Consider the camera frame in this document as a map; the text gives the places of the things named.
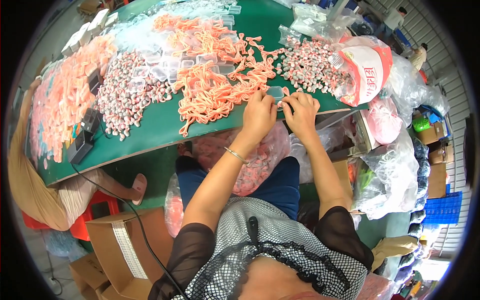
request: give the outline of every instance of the black cable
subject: black cable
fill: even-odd
[[[88,180],[89,182],[93,183],[94,185],[96,185],[98,188],[106,191],[107,193],[115,196],[115,198],[123,201],[125,204],[127,204],[130,209],[133,211],[133,213],[135,214],[135,216],[137,217],[138,219],[138,223],[140,224],[140,229],[142,230],[142,234],[144,236],[144,240],[145,240],[145,244],[147,245],[147,248],[148,250],[150,251],[150,253],[153,255],[153,257],[155,258],[156,262],[160,265],[160,267],[162,268],[163,272],[165,273],[165,275],[167,275],[167,277],[170,279],[170,281],[173,283],[173,285],[175,286],[175,288],[179,291],[180,295],[182,297],[184,297],[186,300],[188,300],[189,298],[187,297],[187,295],[185,295],[185,293],[181,290],[181,288],[179,287],[179,285],[177,284],[177,282],[175,282],[175,280],[173,279],[173,277],[170,275],[170,273],[167,271],[167,268],[165,268],[165,266],[162,264],[162,262],[158,259],[158,257],[155,255],[155,253],[153,252],[152,250],[152,247],[150,247],[150,244],[148,243],[148,240],[147,240],[147,235],[145,234],[145,229],[144,229],[144,225],[142,224],[142,220],[140,219],[140,216],[138,215],[137,211],[133,208],[133,206],[128,202],[126,201],[125,199],[122,199],[120,197],[118,197],[117,195],[115,195],[114,193],[110,192],[109,190],[105,189],[104,187],[98,185],[97,183],[91,181],[90,179],[88,179],[87,177],[85,177],[83,174],[81,174],[77,168],[75,168],[75,166],[73,164],[72,165],[72,168],[73,170],[75,170],[75,172],[77,172],[78,175],[82,176],[83,178],[85,178],[86,180]]]
[[[45,237],[43,236],[43,232],[41,231],[41,233],[42,233],[43,243],[46,244]],[[56,281],[60,286],[60,293],[58,293],[58,294],[53,293],[53,294],[55,296],[60,296],[63,293],[63,285],[61,285],[61,282],[59,281],[59,278],[55,278],[55,276],[53,275],[52,260],[50,259],[50,253],[48,251],[47,251],[47,258],[48,258],[48,264],[50,265],[50,270],[47,271],[47,273],[50,273],[52,275],[52,277],[50,279]]]
[[[106,138],[111,139],[111,137],[110,137],[110,136],[107,136],[107,134],[105,133],[105,130],[103,129],[102,120],[100,120],[99,114],[100,114],[100,112],[98,112],[98,113],[96,114],[96,118],[98,119],[98,122],[100,123],[100,127],[102,128],[102,133],[103,133],[103,135],[104,135]]]

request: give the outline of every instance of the white label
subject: white label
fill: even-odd
[[[112,223],[112,229],[132,276],[135,278],[148,279],[140,261],[138,260],[137,253],[135,253],[135,249],[132,246],[132,241],[128,236],[125,224]]]
[[[306,20],[303,20],[303,22],[304,22],[305,24],[307,24],[307,25],[310,25],[310,24],[313,24],[313,23],[314,23],[311,18],[308,18],[308,19],[306,19]]]

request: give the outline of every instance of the woman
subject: woman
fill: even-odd
[[[115,195],[140,205],[147,185],[143,174],[137,175],[131,188],[124,187],[99,168],[88,171],[83,176],[71,177],[54,186],[45,186],[24,152],[28,114],[32,106],[32,97],[40,83],[40,78],[35,79],[25,93],[8,154],[10,190],[18,207],[36,221],[52,229],[66,231],[84,213],[93,194],[98,190],[96,185],[83,176]]]
[[[320,213],[314,233],[296,221],[299,164],[286,157],[247,197],[231,197],[244,158],[276,121],[275,100],[257,91],[243,128],[207,174],[190,153],[176,162],[183,223],[167,269],[191,300],[354,300],[370,271],[372,252],[360,241],[340,180],[315,131],[318,100],[283,98],[290,129],[309,154]],[[164,275],[149,300],[182,299]]]

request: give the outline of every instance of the pink packaging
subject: pink packaging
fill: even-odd
[[[354,86],[336,87],[335,97],[350,106],[370,102],[390,74],[390,47],[374,36],[353,36],[331,47],[335,51],[328,61],[335,69],[348,72],[354,81]]]

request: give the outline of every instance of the cardboard box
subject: cardboard box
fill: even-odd
[[[110,285],[95,253],[90,253],[70,264],[72,278],[86,300],[102,300],[101,294]]]
[[[173,238],[167,231],[162,207],[138,210],[148,243],[167,265]],[[133,212],[88,221],[93,249],[114,289],[122,296],[147,299],[163,271],[147,248],[140,223]]]
[[[431,165],[441,163],[451,163],[454,161],[453,145],[443,146],[438,150],[434,150],[428,154],[428,161]]]
[[[418,139],[425,145],[434,143],[445,137],[444,128],[441,122],[435,122],[432,127],[417,132]]]
[[[93,14],[97,11],[97,7],[101,4],[98,0],[85,0],[77,6],[77,12]]]
[[[428,199],[445,197],[447,168],[446,164],[432,165],[428,177]]]
[[[353,190],[350,184],[350,178],[348,176],[348,164],[347,160],[340,160],[333,163],[335,171],[340,179],[340,184],[342,185],[343,191],[345,196],[349,197],[350,199],[353,198]]]
[[[103,293],[101,300],[131,300],[117,293],[113,286],[109,286]]]

